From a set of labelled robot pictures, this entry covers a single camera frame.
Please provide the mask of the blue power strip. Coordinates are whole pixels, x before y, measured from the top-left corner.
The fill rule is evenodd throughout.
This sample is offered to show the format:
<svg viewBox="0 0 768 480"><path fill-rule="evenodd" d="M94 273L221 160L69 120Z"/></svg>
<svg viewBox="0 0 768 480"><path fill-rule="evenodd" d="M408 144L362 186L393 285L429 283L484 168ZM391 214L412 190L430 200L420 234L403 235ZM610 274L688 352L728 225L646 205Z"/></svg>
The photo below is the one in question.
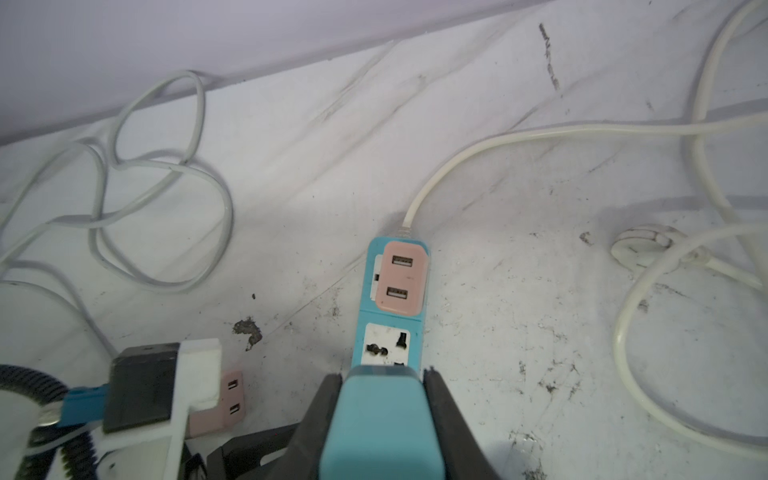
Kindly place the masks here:
<svg viewBox="0 0 768 480"><path fill-rule="evenodd" d="M375 304L381 259L384 247L390 241L404 241L423 245L421 241L394 237L376 237L367 250L365 273L355 331L351 366L408 367L421 370L424 330L427 313L427 286L422 313L405 317L380 310Z"/></svg>

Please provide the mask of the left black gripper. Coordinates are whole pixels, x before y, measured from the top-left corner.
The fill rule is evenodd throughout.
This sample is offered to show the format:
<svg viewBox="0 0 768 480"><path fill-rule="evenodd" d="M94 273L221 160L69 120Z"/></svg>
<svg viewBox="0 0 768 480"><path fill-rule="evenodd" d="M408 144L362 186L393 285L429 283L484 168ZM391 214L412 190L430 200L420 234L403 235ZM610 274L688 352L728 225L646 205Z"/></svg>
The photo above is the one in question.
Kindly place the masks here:
<svg viewBox="0 0 768 480"><path fill-rule="evenodd" d="M320 459L341 386L340 374L327 375L300 424L234 437L206 459L199 453L192 455L184 445L179 478L265 479L276 461L263 463L262 460L288 446L281 459L281 478L318 479Z"/></svg>

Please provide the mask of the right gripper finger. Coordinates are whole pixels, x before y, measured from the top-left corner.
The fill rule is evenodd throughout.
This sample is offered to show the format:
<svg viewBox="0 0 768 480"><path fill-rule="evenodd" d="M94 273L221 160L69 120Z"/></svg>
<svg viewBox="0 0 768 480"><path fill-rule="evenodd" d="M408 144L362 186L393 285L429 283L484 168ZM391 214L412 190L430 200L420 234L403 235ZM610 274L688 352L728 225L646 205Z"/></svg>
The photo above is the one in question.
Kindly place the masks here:
<svg viewBox="0 0 768 480"><path fill-rule="evenodd" d="M434 368L425 370L423 385L446 479L500 479L479 447L442 375Z"/></svg>

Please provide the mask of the pink plug on blue strip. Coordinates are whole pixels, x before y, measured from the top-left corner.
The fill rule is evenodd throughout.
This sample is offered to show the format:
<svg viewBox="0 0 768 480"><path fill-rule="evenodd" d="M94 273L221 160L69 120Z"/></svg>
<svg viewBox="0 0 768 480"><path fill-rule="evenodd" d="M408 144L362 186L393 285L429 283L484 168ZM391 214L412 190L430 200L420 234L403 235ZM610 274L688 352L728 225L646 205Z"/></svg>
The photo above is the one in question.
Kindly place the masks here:
<svg viewBox="0 0 768 480"><path fill-rule="evenodd" d="M424 307L429 261L428 252L421 244L387 243L374 297L376 306L400 316L420 315Z"/></svg>

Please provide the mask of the teal plug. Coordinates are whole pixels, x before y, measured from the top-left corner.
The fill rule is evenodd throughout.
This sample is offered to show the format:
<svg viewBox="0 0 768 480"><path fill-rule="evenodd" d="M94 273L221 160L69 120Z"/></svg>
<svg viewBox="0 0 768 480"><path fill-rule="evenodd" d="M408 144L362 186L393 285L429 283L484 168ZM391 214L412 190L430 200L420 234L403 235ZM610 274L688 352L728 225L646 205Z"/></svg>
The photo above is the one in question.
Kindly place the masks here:
<svg viewBox="0 0 768 480"><path fill-rule="evenodd" d="M406 366L353 368L319 462L321 479L444 479L426 391Z"/></svg>

